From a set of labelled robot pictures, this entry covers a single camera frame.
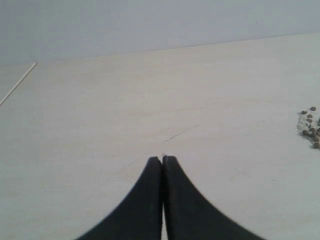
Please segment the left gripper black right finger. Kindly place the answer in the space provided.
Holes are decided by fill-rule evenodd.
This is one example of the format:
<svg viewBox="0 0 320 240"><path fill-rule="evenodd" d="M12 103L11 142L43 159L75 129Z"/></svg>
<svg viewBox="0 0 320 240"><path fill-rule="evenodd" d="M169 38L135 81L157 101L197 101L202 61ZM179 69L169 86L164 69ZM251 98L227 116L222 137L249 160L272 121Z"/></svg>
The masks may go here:
<svg viewBox="0 0 320 240"><path fill-rule="evenodd" d="M163 204L169 240L262 240L213 206L175 156L162 157Z"/></svg>

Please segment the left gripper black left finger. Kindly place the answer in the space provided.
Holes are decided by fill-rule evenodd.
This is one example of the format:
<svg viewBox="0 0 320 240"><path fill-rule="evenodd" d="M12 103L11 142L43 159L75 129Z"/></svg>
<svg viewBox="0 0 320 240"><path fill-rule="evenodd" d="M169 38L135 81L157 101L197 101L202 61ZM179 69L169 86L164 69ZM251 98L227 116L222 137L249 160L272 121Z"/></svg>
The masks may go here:
<svg viewBox="0 0 320 240"><path fill-rule="evenodd" d="M162 164L150 157L121 203L79 240L160 240L163 226Z"/></svg>

